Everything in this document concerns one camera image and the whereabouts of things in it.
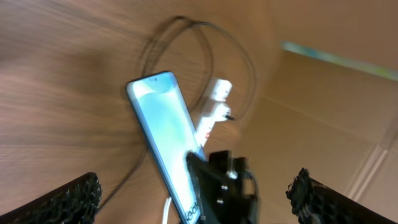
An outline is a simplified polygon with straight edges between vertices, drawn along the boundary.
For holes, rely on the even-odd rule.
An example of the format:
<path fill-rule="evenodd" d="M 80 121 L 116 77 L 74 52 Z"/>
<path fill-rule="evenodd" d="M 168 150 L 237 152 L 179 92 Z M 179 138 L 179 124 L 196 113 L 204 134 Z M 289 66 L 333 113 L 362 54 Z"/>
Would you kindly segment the blue Samsung Galaxy smartphone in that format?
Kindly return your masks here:
<path fill-rule="evenodd" d="M 160 72 L 138 78 L 127 83 L 126 92 L 181 222 L 197 223 L 201 212 L 186 156 L 205 155 L 175 75 Z"/>

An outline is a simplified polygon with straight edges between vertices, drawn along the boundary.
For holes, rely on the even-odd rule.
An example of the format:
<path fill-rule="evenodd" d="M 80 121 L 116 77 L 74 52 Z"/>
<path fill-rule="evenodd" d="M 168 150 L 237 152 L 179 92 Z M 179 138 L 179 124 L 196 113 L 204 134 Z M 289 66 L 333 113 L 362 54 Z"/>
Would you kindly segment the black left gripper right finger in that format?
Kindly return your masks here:
<path fill-rule="evenodd" d="M 300 224 L 396 224 L 311 178 L 304 168 L 285 193 Z"/>

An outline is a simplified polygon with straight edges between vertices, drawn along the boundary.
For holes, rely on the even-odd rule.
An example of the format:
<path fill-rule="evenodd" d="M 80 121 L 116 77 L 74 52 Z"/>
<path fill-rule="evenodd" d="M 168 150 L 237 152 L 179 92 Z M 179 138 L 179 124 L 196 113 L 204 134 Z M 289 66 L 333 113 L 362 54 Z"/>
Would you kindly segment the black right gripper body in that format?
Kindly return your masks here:
<path fill-rule="evenodd" d="M 209 165 L 220 174 L 211 207 L 219 223 L 256 224 L 259 211 L 258 185 L 245 157 L 231 151 L 213 152 Z"/>

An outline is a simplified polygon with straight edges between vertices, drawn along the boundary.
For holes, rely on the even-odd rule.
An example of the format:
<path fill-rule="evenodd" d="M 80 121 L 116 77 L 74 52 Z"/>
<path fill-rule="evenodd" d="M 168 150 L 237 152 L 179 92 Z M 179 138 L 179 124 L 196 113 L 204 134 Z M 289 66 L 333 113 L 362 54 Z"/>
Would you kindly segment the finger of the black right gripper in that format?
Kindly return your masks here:
<path fill-rule="evenodd" d="M 220 217 L 224 205 L 221 179 L 208 162 L 194 152 L 186 156 L 200 217 L 198 223 L 221 224 Z"/>

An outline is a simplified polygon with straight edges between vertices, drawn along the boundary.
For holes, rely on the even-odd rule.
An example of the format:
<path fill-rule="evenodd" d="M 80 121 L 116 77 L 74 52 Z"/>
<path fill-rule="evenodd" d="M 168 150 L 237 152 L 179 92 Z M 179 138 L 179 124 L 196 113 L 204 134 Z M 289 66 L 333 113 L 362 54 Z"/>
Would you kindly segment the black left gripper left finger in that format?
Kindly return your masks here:
<path fill-rule="evenodd" d="M 98 176 L 94 172 L 88 172 L 1 215 L 1 224 L 93 224 L 101 195 Z"/>

